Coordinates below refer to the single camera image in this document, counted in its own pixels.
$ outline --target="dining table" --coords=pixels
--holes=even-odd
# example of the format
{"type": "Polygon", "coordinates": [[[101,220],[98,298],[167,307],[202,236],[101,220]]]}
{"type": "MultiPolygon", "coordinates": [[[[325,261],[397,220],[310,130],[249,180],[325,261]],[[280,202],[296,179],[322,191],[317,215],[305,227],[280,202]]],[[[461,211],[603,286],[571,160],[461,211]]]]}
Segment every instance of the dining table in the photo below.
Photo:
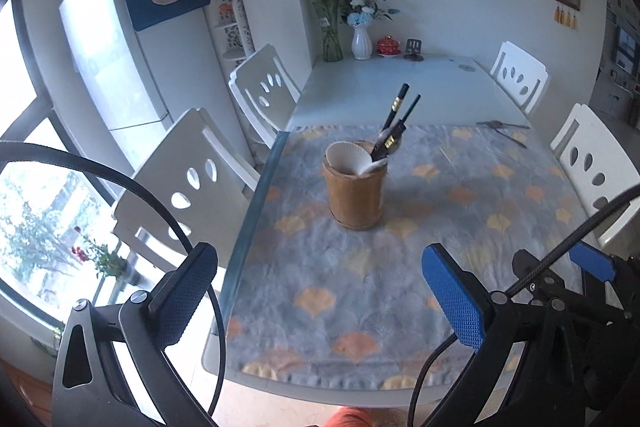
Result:
{"type": "MultiPolygon", "coordinates": [[[[406,407],[422,363],[452,331],[422,275],[424,248],[442,244],[489,291],[504,290],[516,251],[540,259],[585,218],[549,145],[473,59],[320,62],[276,136],[226,268],[225,378],[307,401],[406,407]],[[344,229],[328,206],[324,151],[374,141],[403,83],[406,101],[421,99],[388,160],[382,219],[344,229]],[[495,120],[519,126],[500,131],[523,146],[480,124],[495,120]]],[[[568,256],[553,270],[580,291],[568,256]]],[[[214,323],[202,357],[212,373],[218,350],[214,323]]],[[[420,402],[442,398],[472,352],[449,348],[420,402]]]]}

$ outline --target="white vase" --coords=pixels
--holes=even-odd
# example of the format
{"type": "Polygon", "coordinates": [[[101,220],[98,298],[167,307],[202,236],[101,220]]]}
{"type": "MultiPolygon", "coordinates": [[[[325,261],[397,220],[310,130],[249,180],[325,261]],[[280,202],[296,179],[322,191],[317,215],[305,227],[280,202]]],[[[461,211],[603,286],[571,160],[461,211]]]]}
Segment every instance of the white vase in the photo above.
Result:
{"type": "Polygon", "coordinates": [[[369,60],[373,52],[373,44],[367,33],[366,26],[355,26],[353,28],[353,40],[351,41],[351,51],[356,60],[369,60]]]}

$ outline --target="black cable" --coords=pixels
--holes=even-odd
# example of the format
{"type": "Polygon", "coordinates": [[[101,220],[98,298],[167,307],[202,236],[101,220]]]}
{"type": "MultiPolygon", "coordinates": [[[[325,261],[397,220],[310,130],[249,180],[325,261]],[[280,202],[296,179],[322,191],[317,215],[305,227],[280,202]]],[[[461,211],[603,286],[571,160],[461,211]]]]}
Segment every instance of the black cable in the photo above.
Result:
{"type": "Polygon", "coordinates": [[[424,379],[427,377],[427,373],[433,362],[444,353],[447,348],[453,344],[458,339],[458,336],[455,333],[449,335],[443,343],[441,343],[436,349],[429,355],[429,358],[424,362],[422,368],[420,370],[420,374],[418,375],[417,380],[415,381],[414,392],[411,395],[411,402],[409,402],[409,411],[406,415],[406,424],[410,427],[414,425],[415,419],[415,408],[418,406],[418,397],[420,396],[420,391],[422,390],[422,385],[424,383],[424,379]]]}
{"type": "MultiPolygon", "coordinates": [[[[146,204],[151,206],[162,219],[171,227],[177,236],[178,240],[185,252],[190,254],[193,247],[191,241],[184,233],[184,230],[175,217],[164,207],[164,205],[156,198],[151,192],[146,190],[145,187],[140,185],[137,181],[132,180],[122,172],[118,172],[106,165],[94,162],[82,156],[78,156],[59,149],[53,149],[44,145],[37,145],[33,143],[24,143],[17,141],[0,140],[0,160],[2,162],[38,162],[46,163],[49,165],[55,165],[63,167],[73,171],[84,172],[93,174],[102,178],[103,180],[110,181],[123,187],[124,189],[132,192],[137,197],[145,201],[146,204]]],[[[225,367],[226,367],[226,341],[225,341],[225,325],[222,320],[222,311],[220,311],[220,303],[216,297],[216,293],[213,288],[209,286],[207,289],[207,295],[213,306],[214,315],[216,316],[216,326],[218,328],[218,344],[220,346],[220,365],[218,367],[218,381],[216,382],[216,389],[213,394],[213,399],[207,411],[209,416],[213,415],[216,409],[218,400],[220,398],[220,392],[222,391],[222,383],[225,379],[225,367]]]]}
{"type": "MultiPolygon", "coordinates": [[[[518,279],[514,282],[509,288],[504,292],[509,298],[517,295],[520,291],[524,290],[530,282],[535,280],[537,277],[542,274],[544,270],[549,268],[553,263],[558,261],[565,253],[571,250],[575,245],[578,244],[579,241],[582,240],[584,236],[588,233],[593,232],[596,227],[604,222],[607,217],[612,216],[614,213],[619,211],[622,207],[624,207],[627,203],[635,200],[640,197],[640,184],[634,185],[631,188],[628,188],[622,194],[615,197],[613,200],[609,201],[605,206],[603,206],[599,211],[597,211],[593,216],[589,217],[585,222],[583,222],[577,229],[575,229],[567,238],[565,238],[562,243],[560,243],[557,247],[555,247],[551,252],[546,254],[542,260],[536,265],[536,267],[531,270],[526,276],[518,279]]],[[[443,343],[441,343],[433,353],[429,356],[427,360],[425,360],[422,368],[420,370],[420,374],[418,375],[418,379],[415,383],[414,392],[411,396],[411,402],[409,403],[409,410],[407,412],[407,426],[414,427],[414,419],[415,419],[415,409],[418,405],[418,397],[420,396],[420,391],[422,390],[422,384],[424,383],[424,379],[427,376],[427,372],[429,371],[433,362],[449,347],[453,344],[457,339],[455,333],[449,335],[443,343]]],[[[427,418],[421,427],[425,427],[429,419],[427,418]]]]}

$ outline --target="wooden cup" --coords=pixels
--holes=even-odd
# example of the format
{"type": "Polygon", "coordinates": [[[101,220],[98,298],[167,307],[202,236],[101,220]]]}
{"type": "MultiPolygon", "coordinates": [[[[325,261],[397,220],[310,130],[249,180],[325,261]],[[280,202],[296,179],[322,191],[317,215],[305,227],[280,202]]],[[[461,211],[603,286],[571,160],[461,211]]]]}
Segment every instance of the wooden cup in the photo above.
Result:
{"type": "MultiPolygon", "coordinates": [[[[356,142],[368,152],[370,142],[356,142]]],[[[329,195],[329,208],[334,219],[345,229],[369,230],[382,217],[382,184],[386,165],[364,176],[342,174],[332,168],[324,157],[322,173],[329,195]]]]}

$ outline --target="chair backrest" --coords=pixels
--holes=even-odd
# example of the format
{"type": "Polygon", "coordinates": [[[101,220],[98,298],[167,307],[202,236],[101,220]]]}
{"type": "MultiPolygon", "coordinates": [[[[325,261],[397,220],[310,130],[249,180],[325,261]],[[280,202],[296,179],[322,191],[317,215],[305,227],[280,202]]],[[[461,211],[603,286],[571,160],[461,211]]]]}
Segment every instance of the chair backrest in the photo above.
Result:
{"type": "Polygon", "coordinates": [[[300,98],[276,49],[266,44],[247,58],[232,71],[229,87],[249,122],[271,147],[275,131],[286,129],[300,98]]]}
{"type": "Polygon", "coordinates": [[[540,103],[549,81],[545,65],[512,42],[502,43],[491,76],[524,114],[540,103]]]}
{"type": "MultiPolygon", "coordinates": [[[[629,156],[602,121],[586,105],[574,105],[551,150],[571,180],[589,216],[621,192],[640,183],[629,156]]],[[[605,246],[640,210],[640,198],[598,238],[605,246]]]]}
{"type": "MultiPolygon", "coordinates": [[[[234,172],[225,162],[231,158],[233,170],[251,169],[253,173],[248,171],[243,176],[254,181],[254,188],[258,178],[255,170],[228,147],[209,115],[190,109],[133,176],[172,211],[193,245],[206,241],[216,247],[222,267],[228,263],[248,207],[234,172]]],[[[140,239],[143,232],[184,254],[164,220],[131,192],[120,197],[113,214],[117,220],[114,235],[155,266],[164,269],[175,263],[145,248],[145,241],[140,239]]]]}

